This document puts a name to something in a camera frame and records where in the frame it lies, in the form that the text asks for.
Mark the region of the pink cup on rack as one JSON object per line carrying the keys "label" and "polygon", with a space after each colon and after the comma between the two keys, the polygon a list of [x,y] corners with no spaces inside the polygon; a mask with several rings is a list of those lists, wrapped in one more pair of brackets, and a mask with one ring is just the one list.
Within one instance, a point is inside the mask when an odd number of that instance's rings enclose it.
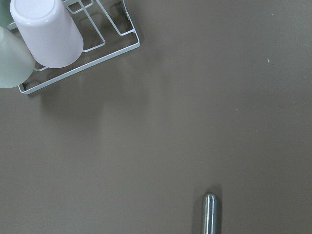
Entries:
{"label": "pink cup on rack", "polygon": [[62,68],[82,54],[83,38],[61,0],[12,0],[10,13],[34,59]]}

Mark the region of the mint cup on rack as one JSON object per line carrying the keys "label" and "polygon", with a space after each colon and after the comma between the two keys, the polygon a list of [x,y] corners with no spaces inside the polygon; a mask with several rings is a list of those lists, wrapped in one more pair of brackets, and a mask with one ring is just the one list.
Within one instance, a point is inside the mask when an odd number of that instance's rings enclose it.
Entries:
{"label": "mint cup on rack", "polygon": [[0,0],[0,25],[6,28],[13,22],[10,13],[10,0]]}

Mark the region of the pale green cup on rack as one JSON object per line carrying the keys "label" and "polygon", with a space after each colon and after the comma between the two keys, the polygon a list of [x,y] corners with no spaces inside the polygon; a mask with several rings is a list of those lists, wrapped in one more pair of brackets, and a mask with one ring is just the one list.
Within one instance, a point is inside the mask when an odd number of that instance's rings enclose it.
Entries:
{"label": "pale green cup on rack", "polygon": [[26,44],[8,29],[0,28],[0,87],[14,88],[32,74],[36,61]]}

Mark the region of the steel muddler black tip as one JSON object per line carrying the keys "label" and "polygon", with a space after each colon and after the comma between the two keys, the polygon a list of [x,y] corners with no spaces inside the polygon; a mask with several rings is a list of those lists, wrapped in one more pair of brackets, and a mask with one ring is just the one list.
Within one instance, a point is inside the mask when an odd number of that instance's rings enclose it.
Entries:
{"label": "steel muddler black tip", "polygon": [[216,218],[217,218],[217,199],[213,193],[206,193],[203,197],[203,218],[202,218],[202,233],[216,233]]}

